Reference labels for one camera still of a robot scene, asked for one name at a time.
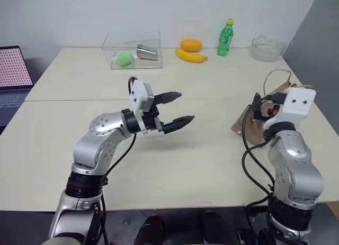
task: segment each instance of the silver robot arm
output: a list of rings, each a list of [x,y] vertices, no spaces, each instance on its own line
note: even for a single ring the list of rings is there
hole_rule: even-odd
[[[43,245],[97,244],[102,214],[102,186],[118,144],[138,132],[163,131],[165,134],[190,123],[194,116],[184,116],[169,124],[160,121],[158,104],[180,97],[177,92],[154,96],[148,84],[132,79],[130,99],[133,110],[101,114],[91,123],[89,131],[74,150],[72,171],[49,231],[50,240]]]
[[[323,191],[323,178],[297,131],[315,95],[312,89],[289,88],[277,114],[264,123],[264,137],[271,140],[268,158],[275,171],[267,223],[286,244],[309,243],[311,213]]]

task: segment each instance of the table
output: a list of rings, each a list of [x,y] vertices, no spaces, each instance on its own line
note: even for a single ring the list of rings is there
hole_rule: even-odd
[[[155,94],[174,90],[187,99],[244,94],[252,98],[255,90],[262,93],[264,78],[270,71],[289,67],[282,58],[276,62],[259,62],[249,52],[249,48],[232,48],[227,57],[220,57],[215,49],[203,49],[201,53],[208,60],[190,63],[179,59],[174,49],[163,49],[161,69],[112,70],[100,48],[64,48],[26,101],[128,99],[130,76],[150,83]],[[267,81],[268,90],[274,90],[286,78],[286,72],[276,72]],[[299,82],[295,75],[292,82]]]
[[[240,206],[264,194],[241,168],[241,138],[230,130],[249,99],[178,99],[160,105],[169,122],[195,115],[183,129],[138,135],[134,148],[110,173],[104,188],[108,210]],[[1,210],[55,211],[72,165],[73,148],[93,117],[130,107],[129,101],[29,101],[0,137]],[[339,199],[339,138],[314,105],[301,132],[324,177],[320,202]],[[122,142],[114,160],[126,150]],[[257,157],[273,172],[267,147]],[[253,161],[248,170],[263,184],[268,178]]]

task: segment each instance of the bottle label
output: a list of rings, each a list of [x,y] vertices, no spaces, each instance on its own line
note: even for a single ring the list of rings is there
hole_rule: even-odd
[[[221,43],[225,43],[225,44],[230,44],[232,40],[232,37],[224,37],[224,36],[220,36],[219,41]]]

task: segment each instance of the laptop keyboard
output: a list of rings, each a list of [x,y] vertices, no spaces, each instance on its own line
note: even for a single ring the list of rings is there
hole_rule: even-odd
[[[0,108],[19,107],[28,93],[0,94]]]

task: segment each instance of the clear plastic container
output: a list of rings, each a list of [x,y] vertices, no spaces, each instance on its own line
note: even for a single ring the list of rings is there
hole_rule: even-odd
[[[284,43],[260,35],[252,40],[251,54],[258,61],[273,62],[279,59],[285,48]]]
[[[143,45],[154,49],[158,53],[157,60],[140,59],[137,55],[137,46]],[[131,32],[114,31],[109,32],[102,45],[104,56],[111,69],[146,69],[161,68],[162,56],[160,50],[160,32]],[[119,66],[118,55],[122,51],[131,52],[133,61],[126,66]]]

